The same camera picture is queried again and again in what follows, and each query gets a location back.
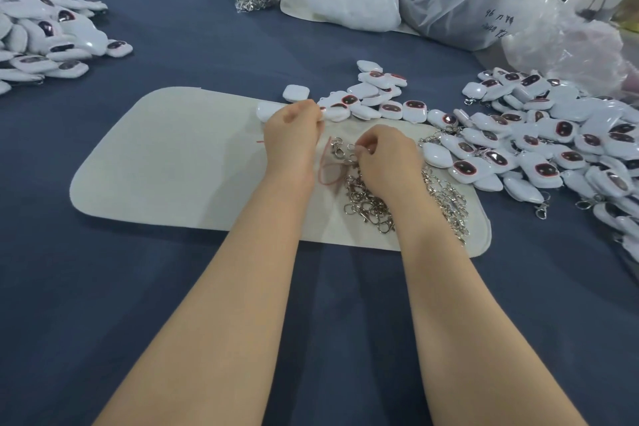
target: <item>white mat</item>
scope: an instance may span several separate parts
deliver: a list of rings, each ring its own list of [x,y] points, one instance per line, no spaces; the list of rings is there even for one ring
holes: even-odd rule
[[[138,101],[100,141],[76,172],[71,202],[81,212],[135,223],[229,230],[266,167],[258,100],[197,88],[166,88]],[[385,120],[411,138],[428,125]],[[316,167],[330,135],[354,142],[374,122],[329,123],[318,143]],[[490,245],[490,222],[470,186],[456,185],[468,200],[467,250]],[[363,219],[344,214],[341,185],[319,183],[302,239],[399,250],[394,232],[382,235]]]
[[[287,16],[291,16],[297,19],[303,19],[310,22],[328,22],[322,16],[314,14],[307,5],[305,0],[281,0],[280,10]],[[397,29],[393,29],[394,32],[403,32],[404,34],[419,35],[419,32],[412,29],[404,22],[399,25]]]

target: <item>forearm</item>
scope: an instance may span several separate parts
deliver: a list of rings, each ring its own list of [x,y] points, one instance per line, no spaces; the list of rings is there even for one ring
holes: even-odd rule
[[[96,425],[261,424],[307,203],[259,185]]]
[[[393,210],[436,426],[585,422],[427,196]]]

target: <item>hand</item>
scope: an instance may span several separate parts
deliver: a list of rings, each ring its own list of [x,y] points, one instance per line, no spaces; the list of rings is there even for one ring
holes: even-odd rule
[[[355,155],[366,186],[389,208],[412,193],[426,193],[424,160],[415,142],[396,128],[375,125],[355,143]]]
[[[315,185],[315,146],[324,131],[319,105],[308,99],[287,105],[271,116],[264,128],[267,177],[283,179],[294,190]]]

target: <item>table surface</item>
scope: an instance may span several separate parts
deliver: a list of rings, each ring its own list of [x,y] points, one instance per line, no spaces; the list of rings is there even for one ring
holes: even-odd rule
[[[233,0],[104,0],[100,28],[135,55],[0,99],[0,423],[89,425],[225,234],[90,218],[76,169],[139,98],[192,86],[278,100],[350,86],[355,60],[408,76],[405,96],[452,110],[481,70],[417,37],[309,23]],[[575,196],[546,221],[480,193],[493,243],[473,260],[592,425],[639,423],[639,288]],[[264,424],[430,424],[400,256],[301,243]]]

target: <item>person's right arm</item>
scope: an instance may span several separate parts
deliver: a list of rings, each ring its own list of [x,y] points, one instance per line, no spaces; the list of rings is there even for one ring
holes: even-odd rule
[[[435,426],[585,425],[426,192],[415,142],[378,125],[356,144],[366,186],[395,220]]]

